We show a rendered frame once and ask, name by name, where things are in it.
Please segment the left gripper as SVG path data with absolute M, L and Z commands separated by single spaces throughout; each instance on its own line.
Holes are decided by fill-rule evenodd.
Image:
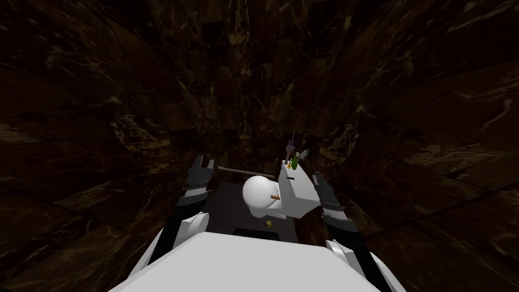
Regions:
M 205 193 L 214 172 L 214 160 L 210 160 L 207 168 L 202 167 L 203 155 L 198 155 L 188 171 L 187 192 Z

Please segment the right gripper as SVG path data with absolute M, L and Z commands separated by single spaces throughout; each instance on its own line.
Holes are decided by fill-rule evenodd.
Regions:
M 314 189 L 316 190 L 320 204 L 323 208 L 340 208 L 336 194 L 330 184 L 326 182 L 323 174 L 320 171 L 315 171 L 312 175 Z

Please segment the green bottle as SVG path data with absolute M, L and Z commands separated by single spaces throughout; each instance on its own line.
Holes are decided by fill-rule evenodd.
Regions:
M 309 152 L 310 152 L 309 149 L 304 150 L 302 153 L 296 152 L 296 155 L 291 160 L 291 164 L 290 164 L 291 168 L 294 170 L 297 169 L 299 162 L 304 161 L 306 159 L 306 157 L 308 156 Z

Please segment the white toilet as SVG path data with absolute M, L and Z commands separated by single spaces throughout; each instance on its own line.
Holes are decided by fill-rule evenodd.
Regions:
M 251 214 L 258 218 L 302 218 L 320 205 L 313 181 L 304 169 L 289 168 L 284 162 L 277 181 L 252 176 L 243 185 L 242 196 Z

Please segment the grey toilet brush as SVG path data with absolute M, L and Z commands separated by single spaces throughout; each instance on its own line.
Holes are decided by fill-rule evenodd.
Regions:
M 291 160 L 289 158 L 290 158 L 290 154 L 295 150 L 294 135 L 295 135 L 295 133 L 292 134 L 291 139 L 289 140 L 288 144 L 285 147 L 286 157 L 284 160 L 284 164 L 287 168 L 291 168 Z

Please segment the pale thin bar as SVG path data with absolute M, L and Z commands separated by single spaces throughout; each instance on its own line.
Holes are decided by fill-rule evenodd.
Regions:
M 272 175 L 272 174 L 265 174 L 265 173 L 259 173 L 259 172 L 252 172 L 252 171 L 246 171 L 246 170 L 226 168 L 226 167 L 223 167 L 221 165 L 218 165 L 217 168 L 219 170 L 225 170 L 225 171 L 230 171 L 230 172 L 235 172 L 235 173 L 250 174 L 250 175 L 254 175 L 254 176 L 263 176 L 263 177 L 268 177 L 268 178 L 275 178 L 275 176 Z

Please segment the dark floor mat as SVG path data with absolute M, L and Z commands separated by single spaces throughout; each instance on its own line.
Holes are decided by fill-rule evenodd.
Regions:
M 224 182 L 212 193 L 203 209 L 210 214 L 207 232 L 298 243 L 290 217 L 253 216 L 243 200 L 242 188 Z

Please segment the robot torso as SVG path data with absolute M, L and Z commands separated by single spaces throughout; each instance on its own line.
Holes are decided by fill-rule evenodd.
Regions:
M 203 232 L 109 292 L 378 292 L 325 247 Z

